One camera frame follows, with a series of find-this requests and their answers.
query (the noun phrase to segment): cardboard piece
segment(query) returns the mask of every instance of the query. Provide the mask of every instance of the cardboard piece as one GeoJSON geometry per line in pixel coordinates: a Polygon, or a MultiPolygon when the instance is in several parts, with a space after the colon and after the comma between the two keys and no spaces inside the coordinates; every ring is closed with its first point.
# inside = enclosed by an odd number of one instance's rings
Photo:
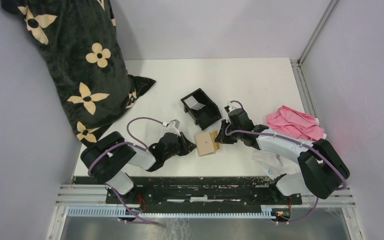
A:
{"type": "Polygon", "coordinates": [[[195,143],[200,157],[216,153],[216,149],[209,132],[203,132],[195,135],[195,143]]]}
{"type": "Polygon", "coordinates": [[[218,131],[213,131],[211,133],[212,144],[214,145],[214,150],[216,151],[220,149],[220,143],[216,142],[217,135],[219,135],[218,131]]]}

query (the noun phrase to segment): black plastic bin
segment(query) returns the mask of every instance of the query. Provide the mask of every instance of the black plastic bin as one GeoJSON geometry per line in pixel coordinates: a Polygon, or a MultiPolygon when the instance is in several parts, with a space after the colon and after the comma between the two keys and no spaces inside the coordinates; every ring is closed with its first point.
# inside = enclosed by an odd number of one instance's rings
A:
{"type": "Polygon", "coordinates": [[[222,119],[219,107],[205,94],[201,88],[198,88],[196,91],[182,98],[181,102],[183,103],[184,112],[189,113],[195,121],[195,125],[198,125],[202,130],[205,130],[218,120],[222,119]],[[185,100],[190,96],[193,96],[198,103],[204,104],[205,106],[199,110],[191,109],[185,103],[185,100]]]}

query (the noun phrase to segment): light purple wall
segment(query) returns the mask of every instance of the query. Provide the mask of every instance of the light purple wall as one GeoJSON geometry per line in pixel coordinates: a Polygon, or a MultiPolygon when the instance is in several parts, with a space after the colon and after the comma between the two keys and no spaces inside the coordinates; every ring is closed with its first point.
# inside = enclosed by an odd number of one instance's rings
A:
{"type": "Polygon", "coordinates": [[[80,145],[24,28],[0,10],[0,240],[45,238],[80,145]]]}
{"type": "Polygon", "coordinates": [[[329,0],[111,0],[127,60],[297,59],[329,0]]]}
{"type": "Polygon", "coordinates": [[[384,0],[340,1],[303,71],[367,239],[384,239],[384,0]]]}

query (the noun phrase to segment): pink towel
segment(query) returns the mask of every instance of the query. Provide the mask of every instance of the pink towel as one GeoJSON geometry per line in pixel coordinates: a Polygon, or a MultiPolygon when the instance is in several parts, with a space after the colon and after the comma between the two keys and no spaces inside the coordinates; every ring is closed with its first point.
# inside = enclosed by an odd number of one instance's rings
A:
{"type": "Polygon", "coordinates": [[[325,130],[308,114],[281,106],[277,112],[267,115],[267,125],[274,131],[296,139],[317,141],[325,130]]]}

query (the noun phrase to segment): white table surface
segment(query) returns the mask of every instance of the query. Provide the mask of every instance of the white table surface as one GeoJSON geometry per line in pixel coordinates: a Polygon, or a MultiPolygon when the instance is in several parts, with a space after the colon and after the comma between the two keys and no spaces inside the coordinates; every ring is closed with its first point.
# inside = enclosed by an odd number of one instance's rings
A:
{"type": "MultiPolygon", "coordinates": [[[[157,83],[104,136],[118,131],[127,141],[138,144],[127,134],[126,125],[137,117],[151,117],[162,122],[179,120],[179,130],[195,142],[194,136],[203,131],[184,112],[180,99],[198,88],[217,104],[223,119],[227,118],[223,108],[230,100],[240,101],[255,125],[265,124],[266,115],[282,105],[304,112],[289,58],[128,60],[126,66],[129,74],[149,77],[157,83]]],[[[218,131],[220,126],[219,120],[205,132],[218,131]]],[[[149,120],[138,120],[130,126],[131,133],[147,145],[158,142],[164,130],[149,120]]],[[[222,144],[214,155],[199,157],[194,150],[187,156],[170,158],[154,172],[129,164],[122,170],[137,177],[265,176],[260,163],[251,159],[254,151],[242,142],[222,144]]],[[[74,176],[87,175],[86,166],[78,158],[74,176]]]]}

